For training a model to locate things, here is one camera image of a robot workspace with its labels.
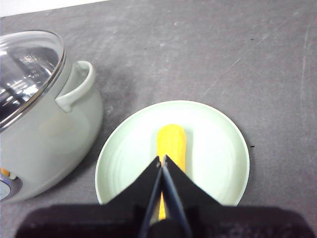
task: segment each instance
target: corn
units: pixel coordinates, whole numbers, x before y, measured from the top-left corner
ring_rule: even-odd
[[[186,171],[186,134],[181,126],[170,124],[158,131],[157,154],[161,163],[163,163],[164,155],[168,155],[183,172]],[[158,219],[165,218],[164,200],[161,194]]]
[[[3,175],[7,176],[7,177],[10,176],[10,172],[9,172],[8,170],[6,170],[5,168],[2,168],[2,167],[1,167],[1,173],[2,173]]]

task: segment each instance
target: plate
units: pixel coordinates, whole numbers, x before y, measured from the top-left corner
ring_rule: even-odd
[[[121,123],[97,162],[98,201],[105,204],[129,186],[156,156],[156,135],[170,123],[186,132],[186,175],[223,205],[237,205],[249,177],[249,153],[238,127],[223,113],[192,101],[144,108]]]

